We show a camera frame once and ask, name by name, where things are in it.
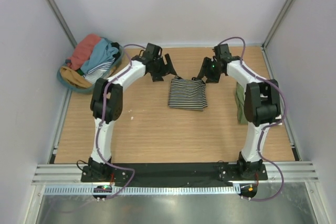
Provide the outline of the thin striped black tank top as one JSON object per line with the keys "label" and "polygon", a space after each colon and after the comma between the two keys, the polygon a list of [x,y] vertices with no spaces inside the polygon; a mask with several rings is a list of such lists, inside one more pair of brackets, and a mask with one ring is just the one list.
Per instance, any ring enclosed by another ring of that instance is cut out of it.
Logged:
{"label": "thin striped black tank top", "polygon": [[208,107],[206,85],[202,80],[175,76],[170,83],[168,106],[174,109],[203,111]]}

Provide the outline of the light blue garment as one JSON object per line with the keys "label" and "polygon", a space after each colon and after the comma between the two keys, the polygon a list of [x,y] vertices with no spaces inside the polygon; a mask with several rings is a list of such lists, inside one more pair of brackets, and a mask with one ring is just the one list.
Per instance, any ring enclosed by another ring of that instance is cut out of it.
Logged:
{"label": "light blue garment", "polygon": [[87,61],[83,63],[80,70],[83,74],[92,74],[98,69],[107,71],[120,57],[120,45],[109,39],[101,38],[94,46],[93,51]]}

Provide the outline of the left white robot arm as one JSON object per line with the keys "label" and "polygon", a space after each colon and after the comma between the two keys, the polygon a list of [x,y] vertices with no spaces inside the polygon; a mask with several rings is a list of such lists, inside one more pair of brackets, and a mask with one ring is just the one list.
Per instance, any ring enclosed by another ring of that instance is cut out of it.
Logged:
{"label": "left white robot arm", "polygon": [[111,161],[113,129],[123,110],[123,93],[138,79],[150,74],[153,82],[163,81],[168,74],[177,75],[169,54],[162,55],[163,49],[148,43],[145,49],[134,57],[117,74],[106,79],[100,78],[94,85],[90,110],[95,122],[95,135],[89,164],[98,164],[93,176],[100,182],[111,177],[111,168],[105,164]]}

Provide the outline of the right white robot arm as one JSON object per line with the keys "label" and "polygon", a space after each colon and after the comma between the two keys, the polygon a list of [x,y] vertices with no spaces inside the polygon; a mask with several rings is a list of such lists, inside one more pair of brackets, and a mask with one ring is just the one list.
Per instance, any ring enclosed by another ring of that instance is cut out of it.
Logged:
{"label": "right white robot arm", "polygon": [[221,75],[234,78],[244,89],[244,115],[248,121],[246,141],[240,152],[245,161],[236,167],[238,177],[248,180],[255,175],[252,162],[262,159],[269,128],[280,123],[280,90],[274,79],[266,80],[252,71],[242,60],[233,56],[228,44],[217,45],[212,58],[205,57],[195,79],[206,78],[207,83],[218,83]]}

